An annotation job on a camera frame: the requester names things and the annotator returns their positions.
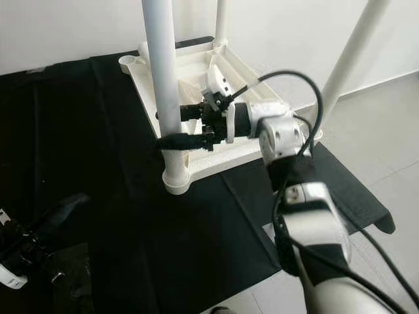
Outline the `white plastic table leg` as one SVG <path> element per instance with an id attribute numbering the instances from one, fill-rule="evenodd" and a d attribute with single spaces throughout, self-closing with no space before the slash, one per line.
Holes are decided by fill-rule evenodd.
<path id="1" fill-rule="evenodd" d="M 216 0 L 216 3 L 213 47 L 219 48 L 228 44 L 228 0 Z"/>
<path id="2" fill-rule="evenodd" d="M 141 0 L 162 137 L 181 132 L 172 0 Z"/>
<path id="3" fill-rule="evenodd" d="M 149 48 L 149 42 L 144 41 L 139 44 L 137 48 L 139 57 L 143 60 L 143 64 L 150 68 L 152 65 L 151 53 Z"/>
<path id="4" fill-rule="evenodd" d="M 326 123 L 335 105 L 337 105 L 339 96 L 346 87 L 350 75 L 358 68 L 360 57 L 371 44 L 374 32 L 391 2 L 392 0 L 366 0 L 364 9 L 354 24 L 352 33 L 350 33 L 343 50 L 339 54 L 326 84 L 324 84 L 322 90 L 322 123 Z"/>

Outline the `white plastic children table top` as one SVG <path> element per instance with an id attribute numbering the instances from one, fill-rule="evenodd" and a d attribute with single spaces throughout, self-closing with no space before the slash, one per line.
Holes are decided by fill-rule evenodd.
<path id="1" fill-rule="evenodd" d="M 208 90 L 206 73 L 215 63 L 233 87 L 233 144 L 219 143 L 213 150 L 181 150 L 177 176 L 164 177 L 164 186 L 174 195 L 184 194 L 194 182 L 258 158 L 267 162 L 288 158 L 305 141 L 303 122 L 296 110 L 268 86 L 258 84 L 257 75 L 227 47 L 213 47 L 210 37 L 179 43 L 175 49 L 179 106 L 215 103 Z M 201 119 L 181 122 L 181 132 L 201 134 Z"/>

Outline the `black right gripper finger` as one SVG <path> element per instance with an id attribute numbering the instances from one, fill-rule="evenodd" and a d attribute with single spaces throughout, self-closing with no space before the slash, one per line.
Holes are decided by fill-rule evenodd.
<path id="1" fill-rule="evenodd" d="M 174 133 L 156 140 L 156 148 L 160 150 L 210 150 L 210 141 L 206 135 L 202 134 Z"/>
<path id="2" fill-rule="evenodd" d="M 179 117 L 181 122 L 198 120 L 203 116 L 204 106 L 201 104 L 181 105 L 179 107 Z"/>

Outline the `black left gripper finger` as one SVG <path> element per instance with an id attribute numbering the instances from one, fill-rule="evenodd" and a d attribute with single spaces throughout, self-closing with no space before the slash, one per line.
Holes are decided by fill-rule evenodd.
<path id="1" fill-rule="evenodd" d="M 90 196 L 84 192 L 78 192 L 69 197 L 57 201 L 52 207 L 48 207 L 33 222 L 33 233 L 54 233 L 61 225 L 71 217 L 78 207 L 89 203 Z"/>
<path id="2" fill-rule="evenodd" d="M 52 216 L 45 219 L 34 234 L 47 252 L 59 251 L 82 243 L 82 218 Z"/>

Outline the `black tablecloth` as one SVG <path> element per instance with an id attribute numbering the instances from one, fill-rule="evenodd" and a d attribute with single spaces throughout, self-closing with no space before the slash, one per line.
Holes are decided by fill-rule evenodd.
<path id="1" fill-rule="evenodd" d="M 155 132 L 118 54 L 0 80 L 1 209 L 30 224 L 78 192 L 96 313 L 198 313 L 280 270 L 261 161 L 165 191 Z"/>

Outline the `shiny black plastic bag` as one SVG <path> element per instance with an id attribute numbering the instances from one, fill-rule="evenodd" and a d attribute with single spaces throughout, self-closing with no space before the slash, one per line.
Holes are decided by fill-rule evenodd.
<path id="1" fill-rule="evenodd" d="M 48 269 L 52 314 L 95 314 L 87 243 L 54 252 Z"/>

